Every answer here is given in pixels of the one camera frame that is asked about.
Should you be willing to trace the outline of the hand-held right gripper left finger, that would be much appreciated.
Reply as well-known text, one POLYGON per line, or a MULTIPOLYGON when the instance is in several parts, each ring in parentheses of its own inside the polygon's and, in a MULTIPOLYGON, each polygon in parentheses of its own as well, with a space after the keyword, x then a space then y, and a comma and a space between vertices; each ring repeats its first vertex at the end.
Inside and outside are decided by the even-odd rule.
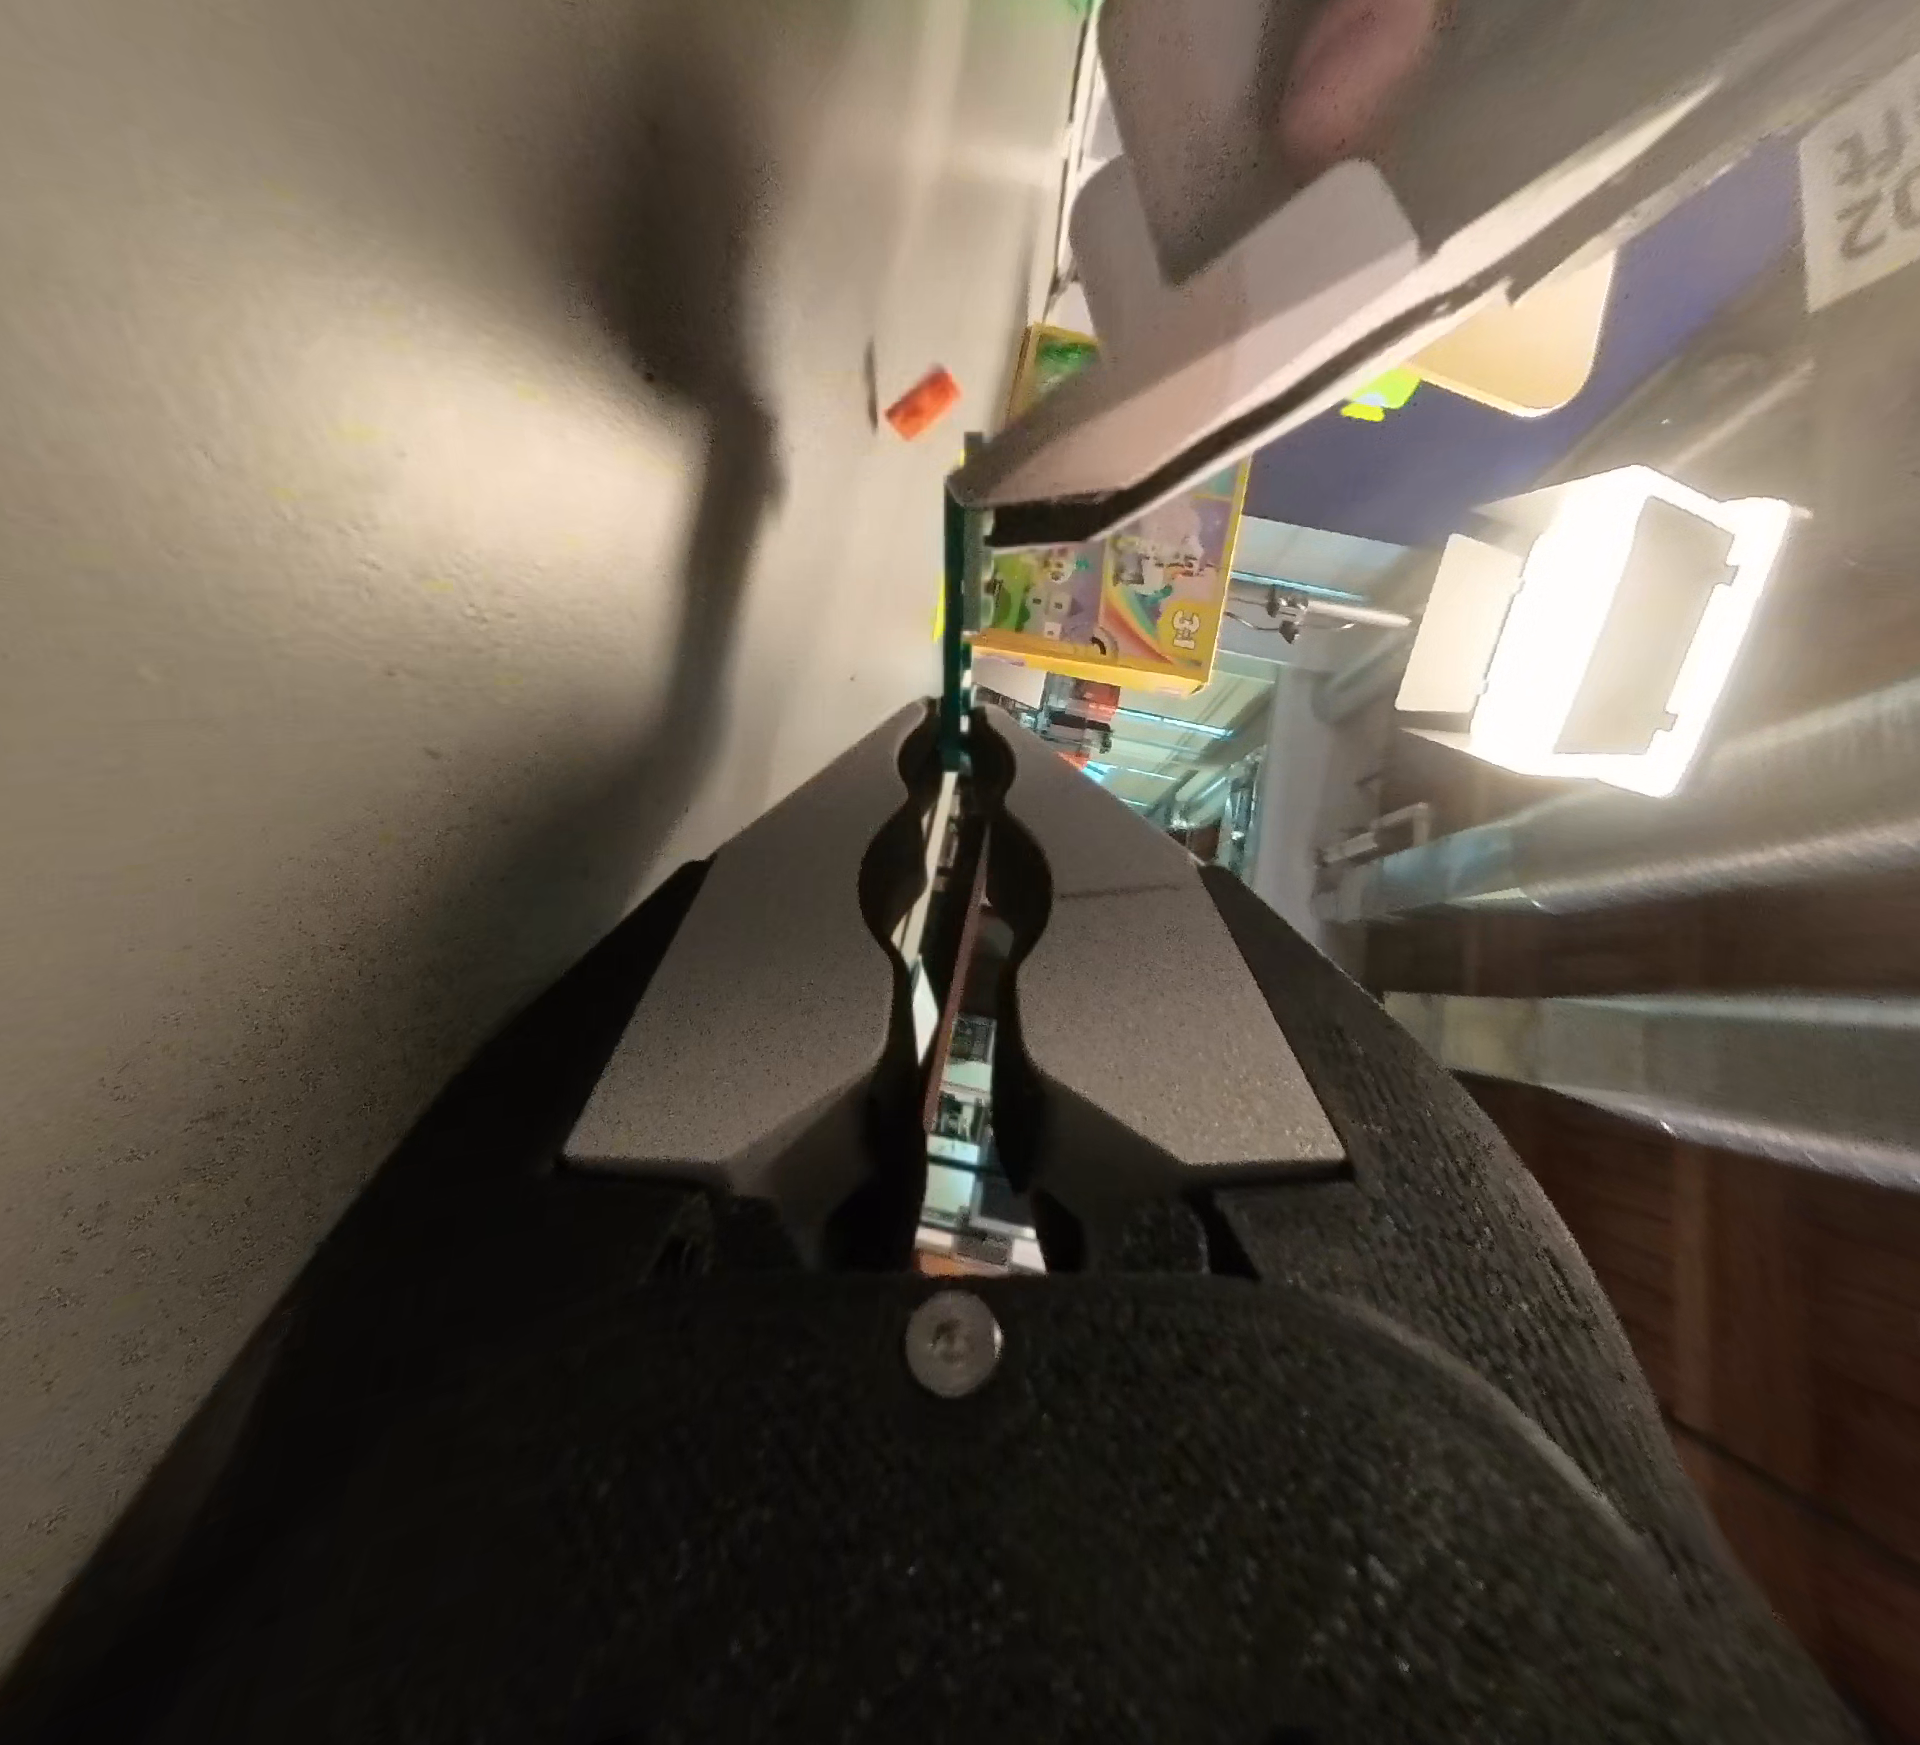
POLYGON ((936 710, 913 703, 711 854, 569 1168, 771 1204, 812 1265, 905 1265, 926 1159, 897 937, 939 781, 936 710))

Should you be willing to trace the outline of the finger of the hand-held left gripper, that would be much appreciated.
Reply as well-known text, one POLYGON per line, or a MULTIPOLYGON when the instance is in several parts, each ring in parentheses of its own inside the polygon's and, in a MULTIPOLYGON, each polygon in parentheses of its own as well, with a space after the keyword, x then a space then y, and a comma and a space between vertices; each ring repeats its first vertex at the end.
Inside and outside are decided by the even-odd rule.
POLYGON ((1596 77, 1482 77, 1419 113, 1390 167, 1338 165, 1210 269, 1167 285, 1139 186, 1155 171, 1097 78, 1093 326, 1079 379, 979 443, 950 527, 1000 547, 1076 544, 1299 427, 1382 363, 1596 255, 1730 165, 1793 98, 1708 77, 1631 100, 1596 77))

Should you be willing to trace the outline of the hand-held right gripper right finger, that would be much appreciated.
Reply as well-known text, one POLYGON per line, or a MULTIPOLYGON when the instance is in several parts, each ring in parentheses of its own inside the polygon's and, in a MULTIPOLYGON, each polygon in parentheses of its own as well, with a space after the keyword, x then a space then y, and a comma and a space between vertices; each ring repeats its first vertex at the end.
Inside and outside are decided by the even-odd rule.
POLYGON ((1213 873, 1007 714, 973 732, 1007 931, 994 1135, 1044 1266, 1116 1265, 1139 1227, 1205 1229, 1221 1191, 1342 1178, 1213 873))

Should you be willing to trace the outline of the white brick assembly teal brick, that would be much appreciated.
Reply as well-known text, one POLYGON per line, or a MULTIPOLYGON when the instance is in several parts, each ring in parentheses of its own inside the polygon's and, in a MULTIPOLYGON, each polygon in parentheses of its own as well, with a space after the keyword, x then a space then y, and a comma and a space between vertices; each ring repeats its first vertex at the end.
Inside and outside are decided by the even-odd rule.
POLYGON ((994 517, 958 495, 961 473, 942 488, 941 695, 936 747, 941 770, 971 776, 973 638, 981 630, 991 577, 994 517))

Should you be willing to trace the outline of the colourful toy set box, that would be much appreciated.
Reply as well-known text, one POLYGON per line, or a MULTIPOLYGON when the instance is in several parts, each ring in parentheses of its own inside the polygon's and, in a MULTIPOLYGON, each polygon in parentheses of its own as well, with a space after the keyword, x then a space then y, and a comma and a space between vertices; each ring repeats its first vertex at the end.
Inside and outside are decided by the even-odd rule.
POLYGON ((1176 698, 1213 679, 1249 467, 1085 544, 994 547, 975 654, 1176 698))

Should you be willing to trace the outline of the person's left hand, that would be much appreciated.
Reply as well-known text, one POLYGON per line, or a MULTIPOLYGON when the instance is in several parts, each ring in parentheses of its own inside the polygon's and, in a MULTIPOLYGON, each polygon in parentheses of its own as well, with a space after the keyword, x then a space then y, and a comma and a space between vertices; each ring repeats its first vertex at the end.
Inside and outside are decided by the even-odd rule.
POLYGON ((1292 169, 1323 169, 1380 149, 1440 46, 1450 0, 1323 0, 1286 71, 1278 143, 1292 169))

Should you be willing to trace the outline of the black display panel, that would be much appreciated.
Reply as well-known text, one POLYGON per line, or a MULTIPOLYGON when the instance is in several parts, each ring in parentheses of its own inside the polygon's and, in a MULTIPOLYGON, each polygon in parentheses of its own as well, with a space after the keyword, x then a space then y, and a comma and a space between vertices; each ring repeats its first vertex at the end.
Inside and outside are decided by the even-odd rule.
POLYGON ((1777 135, 1619 253, 1596 360, 1573 400, 1512 416, 1423 384, 1380 422, 1323 413, 1254 459, 1246 515, 1423 547, 1539 482, 1751 290, 1802 235, 1798 139, 1777 135))

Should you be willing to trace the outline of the wooden book stand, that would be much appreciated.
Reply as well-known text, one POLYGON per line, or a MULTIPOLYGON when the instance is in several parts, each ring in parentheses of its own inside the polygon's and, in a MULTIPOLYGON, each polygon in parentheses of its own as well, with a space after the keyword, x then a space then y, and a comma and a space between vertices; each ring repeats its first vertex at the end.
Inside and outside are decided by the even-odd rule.
POLYGON ((1539 418, 1587 388, 1608 318, 1619 253, 1565 264, 1500 297, 1410 359, 1412 372, 1500 415, 1539 418))

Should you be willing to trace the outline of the bright studio light panel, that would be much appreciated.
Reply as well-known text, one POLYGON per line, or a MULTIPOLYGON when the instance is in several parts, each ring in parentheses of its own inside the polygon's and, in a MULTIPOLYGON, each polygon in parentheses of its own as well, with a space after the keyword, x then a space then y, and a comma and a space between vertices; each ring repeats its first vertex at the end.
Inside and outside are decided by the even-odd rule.
POLYGON ((1398 724, 1513 776, 1672 796, 1802 520, 1645 465, 1478 510, 1437 560, 1398 724))

